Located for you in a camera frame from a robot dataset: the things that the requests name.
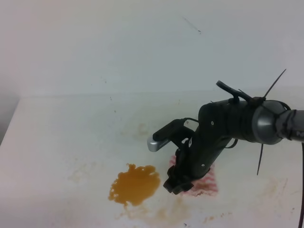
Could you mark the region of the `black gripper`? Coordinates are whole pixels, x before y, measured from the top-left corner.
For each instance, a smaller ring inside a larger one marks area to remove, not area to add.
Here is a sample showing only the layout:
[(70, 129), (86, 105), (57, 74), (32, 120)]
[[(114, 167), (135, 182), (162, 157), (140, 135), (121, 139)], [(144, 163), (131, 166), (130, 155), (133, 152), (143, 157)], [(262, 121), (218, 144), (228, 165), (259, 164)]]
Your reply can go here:
[(192, 188), (203, 178), (211, 165), (232, 140), (253, 142), (252, 117), (256, 108), (246, 101), (228, 101), (203, 105), (199, 110), (199, 125), (188, 134), (186, 143), (176, 152), (176, 164), (171, 166), (163, 186), (178, 195)]

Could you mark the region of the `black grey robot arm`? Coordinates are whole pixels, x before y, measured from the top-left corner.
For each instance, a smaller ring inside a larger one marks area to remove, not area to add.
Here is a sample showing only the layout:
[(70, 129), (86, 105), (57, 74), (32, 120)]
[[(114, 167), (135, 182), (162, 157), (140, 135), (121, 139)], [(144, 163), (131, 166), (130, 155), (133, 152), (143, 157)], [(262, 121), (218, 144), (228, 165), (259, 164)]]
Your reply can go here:
[(176, 151), (175, 165), (168, 169), (164, 188), (175, 195), (203, 178), (232, 139), (274, 145), (282, 139), (304, 140), (304, 112), (288, 110), (283, 102), (268, 100), (259, 106), (246, 101), (203, 105), (196, 131)]

